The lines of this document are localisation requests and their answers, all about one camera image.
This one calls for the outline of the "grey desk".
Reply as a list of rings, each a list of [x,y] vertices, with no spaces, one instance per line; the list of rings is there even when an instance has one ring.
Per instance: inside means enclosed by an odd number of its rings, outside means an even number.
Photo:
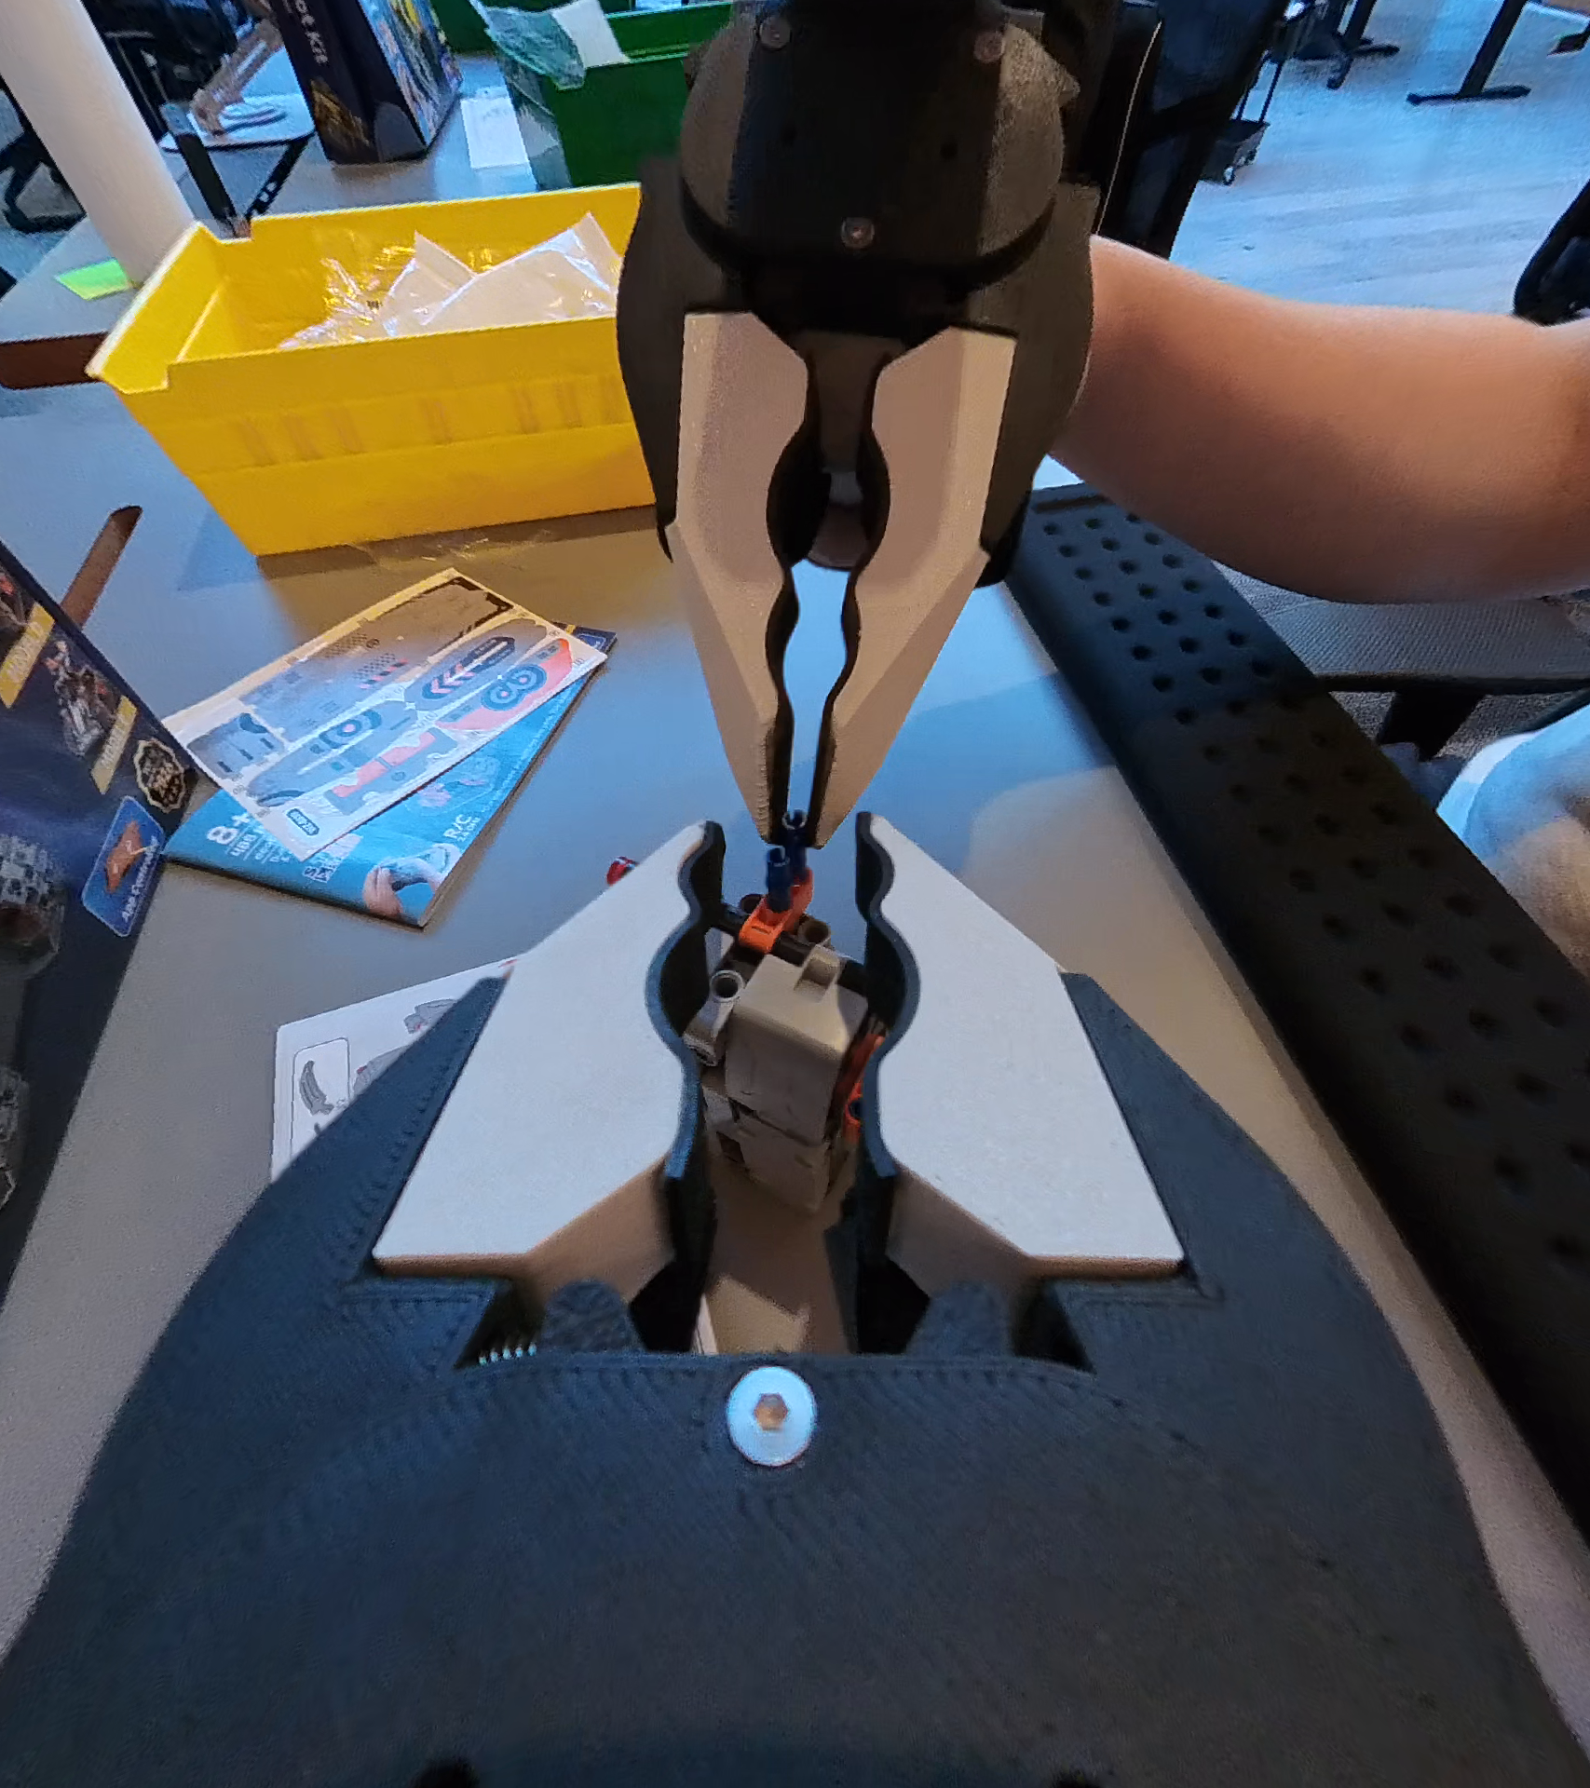
[[[254,558],[113,393],[0,415],[0,538],[64,592],[141,506],[92,637],[170,717],[383,594],[461,566],[621,635],[425,931],[170,868],[0,1313],[0,1655],[109,1419],[271,1179],[286,1022],[528,948],[680,827],[746,830],[647,512]],[[1453,1449],[1524,1639],[1590,1754],[1590,1553],[1006,592],[971,598],[870,804],[1094,976],[1325,1220]]]

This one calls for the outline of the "green plastic bin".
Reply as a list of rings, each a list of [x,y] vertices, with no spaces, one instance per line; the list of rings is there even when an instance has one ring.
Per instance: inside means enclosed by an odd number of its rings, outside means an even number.
[[[461,54],[492,57],[545,190],[630,182],[675,151],[688,57],[731,3],[440,2]]]

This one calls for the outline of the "black perforated panel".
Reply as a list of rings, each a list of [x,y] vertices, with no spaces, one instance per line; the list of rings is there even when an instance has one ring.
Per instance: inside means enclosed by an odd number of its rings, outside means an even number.
[[[1060,486],[1008,586],[1590,1547],[1590,987],[1204,555]]]

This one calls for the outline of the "white instruction booklet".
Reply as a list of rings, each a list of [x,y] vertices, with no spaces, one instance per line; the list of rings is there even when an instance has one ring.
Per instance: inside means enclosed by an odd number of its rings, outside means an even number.
[[[271,1173],[282,1175],[474,985],[487,978],[504,981],[515,963],[496,959],[282,1026],[275,1048]]]

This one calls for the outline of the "person's right forearm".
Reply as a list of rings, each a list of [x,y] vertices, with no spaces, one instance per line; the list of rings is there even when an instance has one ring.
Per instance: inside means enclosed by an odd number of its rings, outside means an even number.
[[[1590,588],[1590,318],[1259,296],[1090,249],[1057,458],[1200,553],[1390,605]]]

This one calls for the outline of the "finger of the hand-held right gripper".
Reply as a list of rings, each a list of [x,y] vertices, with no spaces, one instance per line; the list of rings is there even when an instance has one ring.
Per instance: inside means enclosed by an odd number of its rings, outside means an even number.
[[[988,482],[1016,344],[947,328],[882,369],[870,436],[887,512],[852,572],[848,667],[822,722],[811,832],[831,840],[885,761],[969,594],[988,568]]]
[[[809,372],[747,311],[688,314],[682,346],[673,564],[729,765],[761,836],[777,838],[794,730],[781,665],[798,605],[770,499],[807,421]]]

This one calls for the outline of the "printed sticker sheet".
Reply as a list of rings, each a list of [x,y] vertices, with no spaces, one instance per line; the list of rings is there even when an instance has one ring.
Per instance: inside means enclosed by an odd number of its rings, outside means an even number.
[[[606,655],[451,568],[183,709],[170,730],[222,791],[308,860]]]

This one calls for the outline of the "white water bottle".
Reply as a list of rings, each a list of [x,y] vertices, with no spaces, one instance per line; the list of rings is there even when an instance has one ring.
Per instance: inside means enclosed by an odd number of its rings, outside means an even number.
[[[0,2],[0,74],[135,285],[193,206],[81,2]]]

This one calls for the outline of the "clear plastic bags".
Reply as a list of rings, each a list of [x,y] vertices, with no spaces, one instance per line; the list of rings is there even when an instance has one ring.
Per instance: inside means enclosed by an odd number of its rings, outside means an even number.
[[[623,260],[593,214],[507,259],[479,249],[466,262],[416,234],[410,247],[327,259],[329,313],[289,335],[282,348],[612,318]]]

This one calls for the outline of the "yellow plastic bin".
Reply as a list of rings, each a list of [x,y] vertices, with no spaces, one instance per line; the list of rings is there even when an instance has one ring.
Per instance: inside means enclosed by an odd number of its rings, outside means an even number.
[[[90,376],[256,555],[647,506],[615,324],[563,320],[286,346],[336,264],[418,234],[502,260],[593,214],[617,249],[638,184],[479,195],[191,227],[113,326]]]

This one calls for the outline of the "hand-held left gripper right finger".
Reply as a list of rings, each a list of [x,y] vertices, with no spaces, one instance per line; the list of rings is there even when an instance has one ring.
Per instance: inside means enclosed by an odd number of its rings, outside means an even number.
[[[1053,955],[885,816],[859,814],[859,864],[904,987],[868,1099],[896,1169],[895,1264],[932,1294],[1178,1272],[1179,1235]]]

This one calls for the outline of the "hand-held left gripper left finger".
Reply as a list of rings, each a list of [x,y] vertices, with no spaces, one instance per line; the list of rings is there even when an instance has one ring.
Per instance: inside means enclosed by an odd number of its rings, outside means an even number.
[[[392,1274],[509,1279],[537,1305],[673,1274],[703,1296],[718,1203],[697,1063],[673,1017],[708,994],[725,840],[677,832],[522,953],[373,1248]]]

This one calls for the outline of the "black rolling cart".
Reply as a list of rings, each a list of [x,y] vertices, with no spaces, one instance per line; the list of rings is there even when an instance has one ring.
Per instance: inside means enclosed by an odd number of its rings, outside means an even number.
[[[1259,152],[1267,134],[1267,115],[1284,69],[1284,54],[1269,48],[1254,65],[1254,82],[1237,100],[1232,119],[1222,126],[1213,141],[1205,165],[1202,169],[1204,184],[1233,186],[1237,177],[1250,167]]]

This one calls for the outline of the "grey toy robot model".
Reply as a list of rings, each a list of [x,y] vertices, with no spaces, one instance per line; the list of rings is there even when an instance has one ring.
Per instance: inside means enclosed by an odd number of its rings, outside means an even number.
[[[664,1164],[675,1244],[693,1249],[733,1201],[816,1222],[863,1151],[863,1086],[891,1022],[867,968],[798,897],[723,896],[723,840],[697,825],[612,864],[597,909],[628,944],[615,991],[639,1007],[649,1063],[671,1071]]]

